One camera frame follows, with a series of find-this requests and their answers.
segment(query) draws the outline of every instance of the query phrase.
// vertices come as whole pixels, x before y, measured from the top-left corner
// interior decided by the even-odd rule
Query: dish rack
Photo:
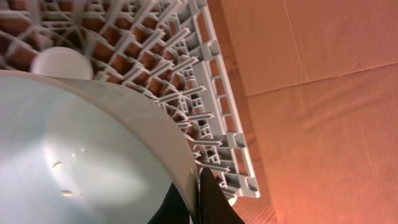
[[[0,0],[0,69],[28,72],[54,46],[162,107],[227,199],[260,196],[205,0]]]

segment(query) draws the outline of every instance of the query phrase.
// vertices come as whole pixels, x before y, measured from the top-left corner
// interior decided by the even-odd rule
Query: cardboard
[[[398,64],[248,98],[278,223],[398,223]]]
[[[398,62],[398,1],[222,1],[247,96]]]

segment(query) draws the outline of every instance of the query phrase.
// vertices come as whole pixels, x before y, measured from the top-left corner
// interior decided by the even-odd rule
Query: brown cardboard surface
[[[246,95],[398,62],[398,1],[223,0]]]
[[[248,98],[279,223],[398,223],[398,65]]]

